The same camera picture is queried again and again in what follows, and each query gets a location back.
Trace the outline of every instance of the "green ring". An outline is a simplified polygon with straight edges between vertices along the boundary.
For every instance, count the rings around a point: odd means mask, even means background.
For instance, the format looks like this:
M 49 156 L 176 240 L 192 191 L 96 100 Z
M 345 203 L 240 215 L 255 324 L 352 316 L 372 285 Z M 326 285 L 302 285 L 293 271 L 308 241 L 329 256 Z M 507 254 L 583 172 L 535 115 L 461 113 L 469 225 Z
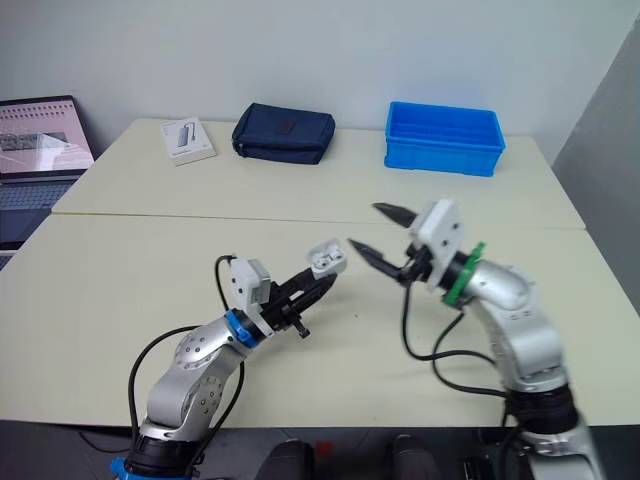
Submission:
M 471 276 L 473 272 L 476 270 L 476 265 L 480 257 L 482 257 L 482 250 L 486 244 L 484 242 L 478 243 L 476 247 L 471 250 L 471 255 L 467 258 L 467 261 L 464 263 L 464 267 L 462 267 L 462 272 L 456 278 L 456 281 L 453 283 L 453 287 L 447 292 L 444 297 L 444 303 L 451 307 L 455 307 L 458 304 L 458 298 L 460 294 L 471 280 Z

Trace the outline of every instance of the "white table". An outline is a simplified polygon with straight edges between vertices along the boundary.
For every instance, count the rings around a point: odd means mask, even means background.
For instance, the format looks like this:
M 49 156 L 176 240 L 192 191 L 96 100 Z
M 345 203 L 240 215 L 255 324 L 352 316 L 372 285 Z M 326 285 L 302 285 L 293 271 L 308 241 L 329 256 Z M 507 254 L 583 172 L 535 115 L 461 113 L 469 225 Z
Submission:
M 283 281 L 306 267 L 309 246 L 330 236 L 369 242 L 393 261 L 407 244 L 406 232 L 391 225 L 49 217 L 0 272 L 0 418 L 126 425 L 128 372 L 142 347 L 165 330 L 222 313 L 216 256 L 260 258 Z M 467 237 L 465 249 L 485 240 L 487 257 L 516 264 L 539 282 L 588 421 L 640 422 L 640 321 L 588 234 L 487 226 L 470 227 Z M 499 400 L 451 391 L 407 357 L 399 336 L 401 289 L 351 248 L 347 253 L 345 274 L 305 315 L 311 336 L 284 332 L 250 357 L 227 426 L 495 425 Z M 419 290 L 411 332 L 415 348 L 425 351 L 454 312 Z M 141 369 L 141 413 L 173 345 L 160 346 Z M 486 336 L 470 317 L 446 346 L 486 351 Z M 484 362 L 445 362 L 453 380 L 497 385 Z
M 54 207 L 57 213 L 385 223 L 370 208 L 454 198 L 476 227 L 584 228 L 535 142 L 507 138 L 494 177 L 384 166 L 384 133 L 336 130 L 317 166 L 238 156 L 233 123 L 207 122 L 218 156 L 175 167 L 161 120 L 136 121 Z

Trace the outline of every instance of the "blue plastic bin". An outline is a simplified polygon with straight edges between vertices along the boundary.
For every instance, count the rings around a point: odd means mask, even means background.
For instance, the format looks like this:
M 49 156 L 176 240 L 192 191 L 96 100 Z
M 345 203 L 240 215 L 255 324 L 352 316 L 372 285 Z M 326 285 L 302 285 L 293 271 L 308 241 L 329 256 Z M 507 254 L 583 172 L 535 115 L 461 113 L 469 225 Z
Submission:
M 504 150 L 495 112 L 391 102 L 387 156 L 392 168 L 490 177 Z

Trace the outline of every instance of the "white wall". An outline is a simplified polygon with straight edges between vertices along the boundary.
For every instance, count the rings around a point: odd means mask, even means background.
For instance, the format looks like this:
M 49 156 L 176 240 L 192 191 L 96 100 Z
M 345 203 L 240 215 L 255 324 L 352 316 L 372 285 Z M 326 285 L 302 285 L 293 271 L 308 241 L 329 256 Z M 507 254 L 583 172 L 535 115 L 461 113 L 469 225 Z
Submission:
M 0 0 L 0 98 L 71 93 L 102 150 L 136 117 L 251 101 L 381 128 L 391 100 L 496 110 L 552 161 L 638 0 Z

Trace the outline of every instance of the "red object on floor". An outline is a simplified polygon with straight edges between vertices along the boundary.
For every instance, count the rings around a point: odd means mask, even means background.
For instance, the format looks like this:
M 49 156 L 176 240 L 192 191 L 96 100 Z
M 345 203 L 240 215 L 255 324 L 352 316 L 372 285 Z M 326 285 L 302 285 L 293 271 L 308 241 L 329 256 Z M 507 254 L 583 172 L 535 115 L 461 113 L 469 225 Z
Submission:
M 318 457 L 328 457 L 331 455 L 331 449 L 333 448 L 333 442 L 316 442 L 314 448 Z

